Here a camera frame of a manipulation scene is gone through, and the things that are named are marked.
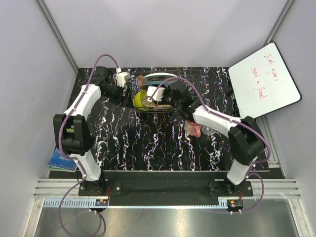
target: dish rack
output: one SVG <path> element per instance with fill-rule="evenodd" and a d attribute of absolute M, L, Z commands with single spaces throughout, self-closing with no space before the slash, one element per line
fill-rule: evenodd
<path fill-rule="evenodd" d="M 172 71 L 151 71 L 151 72 L 135 72 L 132 73 L 131 75 L 131 82 L 134 85 L 134 80 L 137 80 L 137 77 L 139 75 L 143 75 L 146 76 L 148 74 L 152 74 L 152 73 L 159 73 L 159 72 L 163 72 L 163 73 L 171 73 L 171 74 L 175 74 L 179 77 L 182 78 L 186 78 L 189 82 L 191 82 L 196 89 L 198 90 L 198 92 L 203 95 L 204 94 L 204 89 L 201 86 L 201 81 L 200 81 L 200 73 L 199 70 L 172 70 Z M 193 89 L 190 88 L 189 85 L 187 85 L 189 92 L 192 96 L 192 98 L 194 100 L 198 100 L 198 96 L 197 94 L 193 91 Z M 131 96 L 132 99 L 134 99 L 136 93 L 137 93 L 137 89 L 135 88 L 135 86 L 132 87 L 131 90 Z M 134 110 L 136 111 L 137 114 L 152 114 L 152 113 L 175 113 L 178 112 L 177 108 L 175 107 L 162 107 L 162 108 L 158 108 L 158 107 L 134 107 Z"/>

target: wire rack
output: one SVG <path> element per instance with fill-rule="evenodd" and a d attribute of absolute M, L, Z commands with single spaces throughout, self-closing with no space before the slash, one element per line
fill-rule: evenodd
<path fill-rule="evenodd" d="M 200 76 L 199 75 L 179 75 L 182 78 L 186 78 L 188 81 L 190 81 L 198 90 L 200 94 L 204 94 L 204 89 L 201 86 L 200 83 Z M 188 86 L 189 92 L 191 94 L 192 99 L 198 100 L 197 94 L 193 91 L 193 89 Z M 137 93 L 136 89 L 133 88 L 132 90 L 132 98 L 134 98 L 135 94 Z M 138 114 L 152 114 L 152 113 L 175 113 L 178 112 L 178 110 L 175 107 L 134 107 L 134 110 Z"/>

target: gray wall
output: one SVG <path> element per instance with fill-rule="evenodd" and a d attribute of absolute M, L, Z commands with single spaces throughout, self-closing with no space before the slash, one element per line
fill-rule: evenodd
<path fill-rule="evenodd" d="M 268 116 L 287 176 L 297 180 L 316 233 L 316 1 L 296 1 L 277 43 L 301 93 L 301 102 Z"/>
<path fill-rule="evenodd" d="M 0 235 L 20 237 L 75 73 L 34 0 L 0 1 Z"/>
<path fill-rule="evenodd" d="M 103 52 L 121 67 L 230 67 L 264 44 L 286 0 L 45 2 L 79 67 Z"/>

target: metal dish rack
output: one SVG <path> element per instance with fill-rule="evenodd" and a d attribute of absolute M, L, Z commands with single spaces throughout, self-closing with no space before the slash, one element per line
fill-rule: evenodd
<path fill-rule="evenodd" d="M 155 71 L 155 72 L 145 72 L 143 75 L 148 75 L 150 73 L 157 73 L 158 71 Z M 161 72 L 165 72 L 165 73 L 173 73 L 175 74 L 174 72 L 170 72 L 170 71 L 161 71 Z M 185 74 L 185 73 L 181 73 L 181 71 L 178 71 L 178 73 L 176 74 L 178 75 L 179 77 L 182 77 L 182 78 L 186 78 L 188 81 L 190 81 L 195 87 L 196 89 L 198 90 L 198 92 L 203 95 L 204 94 L 204 89 L 201 87 L 201 83 L 200 83 L 200 76 L 199 75 L 188 75 L 188 74 Z M 198 100 L 198 96 L 197 94 L 190 88 L 190 86 L 188 86 L 188 89 L 189 89 L 189 92 L 192 96 L 192 98 L 194 100 Z M 135 89 L 135 87 L 133 87 L 132 91 L 132 99 L 134 99 L 137 91 Z M 168 108 L 158 108 L 158 107 L 134 107 L 134 110 L 136 111 L 136 113 L 138 114 L 151 114 L 151 113 L 175 113 L 175 112 L 178 112 L 178 110 L 175 108 L 175 107 L 168 107 Z"/>

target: whiteboard black border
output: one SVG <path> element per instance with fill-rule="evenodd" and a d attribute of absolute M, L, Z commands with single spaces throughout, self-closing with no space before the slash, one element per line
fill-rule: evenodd
<path fill-rule="evenodd" d="M 266 113 L 266 114 L 263 114 L 263 115 L 260 115 L 260 116 L 258 116 L 258 117 L 255 117 L 255 119 L 260 118 L 260 117 L 262 117 L 262 116 L 264 116 L 264 115 L 268 115 L 268 114 L 270 114 L 270 113 L 272 113 L 272 112 L 278 111 L 278 110 L 283 109 L 283 108 L 285 108 L 285 107 L 288 107 L 288 106 L 290 106 L 290 105 L 296 104 L 296 103 L 300 102 L 300 101 L 302 100 L 302 98 L 303 98 L 303 96 L 302 96 L 302 94 L 301 94 L 299 88 L 297 87 L 297 84 L 296 84 L 296 82 L 295 82 L 295 80 L 294 80 L 294 78 L 293 78 L 293 76 L 292 76 L 292 73 L 291 73 L 291 71 L 289 70 L 289 68 L 288 68 L 288 66 L 287 66 L 287 64 L 286 64 L 286 62 L 285 62 L 285 60 L 284 60 L 284 58 L 283 58 L 283 56 L 282 56 L 282 54 L 281 54 L 281 52 L 280 52 L 278 46 L 277 46 L 277 44 L 276 44 L 275 42 L 271 42 L 271 43 L 273 43 L 273 44 L 276 46 L 276 49 L 277 49 L 278 53 L 280 54 L 281 59 L 282 59 L 283 63 L 285 64 L 286 69 L 287 69 L 287 71 L 289 72 L 289 74 L 290 74 L 290 76 L 291 76 L 291 78 L 292 78 L 292 80 L 293 80 L 293 82 L 294 82 L 294 85 L 295 85 L 295 87 L 296 87 L 296 89 L 297 89 L 297 91 L 298 91 L 298 93 L 299 93 L 299 95 L 300 95 L 300 99 L 299 99 L 298 101 L 295 101 L 295 102 L 291 103 L 291 104 L 288 104 L 288 105 L 283 106 L 283 107 L 280 107 L 280 108 L 278 108 L 278 109 L 276 109 L 276 110 L 270 111 L 270 112 L 268 112 L 268 113 Z M 252 54 L 258 52 L 258 51 L 261 50 L 262 48 L 259 48 L 257 51 L 253 52 Z M 230 80 L 231 80 L 231 84 L 232 84 L 232 88 L 233 88 L 233 89 L 234 89 L 234 87 L 233 87 L 231 75 L 229 74 L 229 69 L 230 69 L 232 66 L 236 65 L 237 63 L 231 65 L 231 66 L 228 68 L 228 75 L 229 75 L 229 78 L 230 78 Z"/>

